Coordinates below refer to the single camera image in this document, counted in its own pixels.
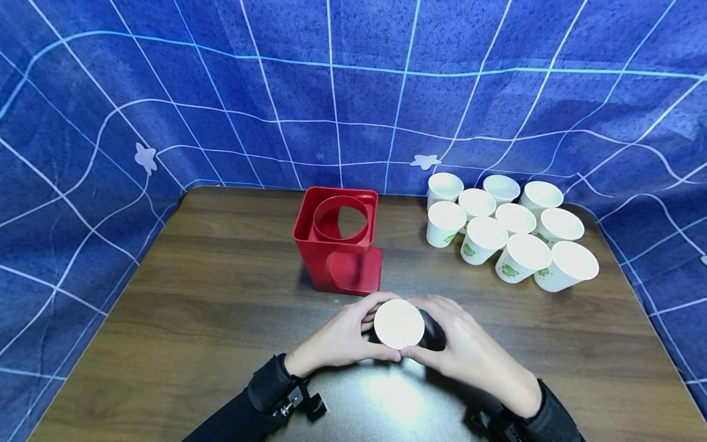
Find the black sleeve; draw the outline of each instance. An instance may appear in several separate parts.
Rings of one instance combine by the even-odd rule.
[[[520,428],[528,442],[584,442],[584,438],[557,397],[538,379],[542,404],[530,419],[521,419]]]
[[[248,387],[224,405],[183,442],[257,442],[287,423],[272,409],[283,399],[295,378],[287,373],[285,355],[274,356],[253,373]]]

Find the left hand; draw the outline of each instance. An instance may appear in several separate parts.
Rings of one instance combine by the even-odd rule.
[[[327,324],[285,356],[291,375],[306,378],[318,368],[341,367],[364,359],[400,362],[400,352],[366,341],[361,334],[373,328],[380,304],[398,299],[389,291],[376,291],[357,303],[344,306]]]

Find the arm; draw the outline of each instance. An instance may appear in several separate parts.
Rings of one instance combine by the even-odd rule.
[[[447,346],[443,351],[407,347],[400,352],[403,357],[496,396],[528,441],[583,441],[552,391],[498,345],[459,304],[441,296],[408,301],[439,323]]]
[[[399,298],[376,292],[344,306],[324,327],[287,355],[275,356],[256,371],[248,387],[196,428],[183,442],[255,442],[287,423],[273,417],[274,406],[292,391],[295,380],[325,366],[346,366],[364,359],[400,361],[397,350],[362,337],[385,301]]]

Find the red plastic stand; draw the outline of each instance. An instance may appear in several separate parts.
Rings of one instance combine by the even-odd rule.
[[[383,252],[371,247],[378,194],[372,190],[310,187],[305,192],[292,236],[300,249],[314,290],[365,296],[380,290]],[[339,230],[342,207],[366,218],[348,238]]]

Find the circular opening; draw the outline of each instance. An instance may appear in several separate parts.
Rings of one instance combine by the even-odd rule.
[[[366,216],[353,207],[339,210],[339,231],[342,238],[350,238],[366,227]]]
[[[467,214],[459,204],[439,201],[432,204],[427,216],[430,222],[444,231],[458,231],[467,223]]]
[[[500,249],[508,242],[508,231],[498,220],[478,216],[467,226],[467,235],[476,244],[486,249]]]
[[[540,207],[557,207],[565,199],[557,186],[545,181],[531,181],[525,185],[528,199]]]
[[[569,276],[587,281],[599,274],[599,262],[586,247],[569,241],[552,246],[552,260]]]
[[[422,314],[404,299],[392,299],[380,306],[373,327],[380,342],[395,350],[417,345],[425,333]]]
[[[518,264],[531,270],[544,269],[552,262],[552,254],[545,243],[526,233],[511,236],[506,250]]]
[[[574,241],[584,235],[582,221],[565,209],[545,209],[540,214],[540,221],[550,233],[564,240]]]
[[[484,190],[495,198],[503,201],[513,201],[520,195],[518,183],[505,175],[491,175],[484,180]]]
[[[342,217],[344,232],[340,230]],[[366,206],[354,197],[338,195],[325,199],[314,212],[314,229],[324,240],[357,243],[368,234]]]
[[[440,172],[430,176],[427,180],[430,189],[442,197],[455,197],[464,190],[464,183],[458,176],[451,173]]]
[[[530,233],[535,230],[535,215],[520,204],[503,204],[496,209],[496,219],[511,233]]]
[[[481,189],[466,189],[459,195],[459,205],[472,216],[490,216],[496,210],[496,200]]]

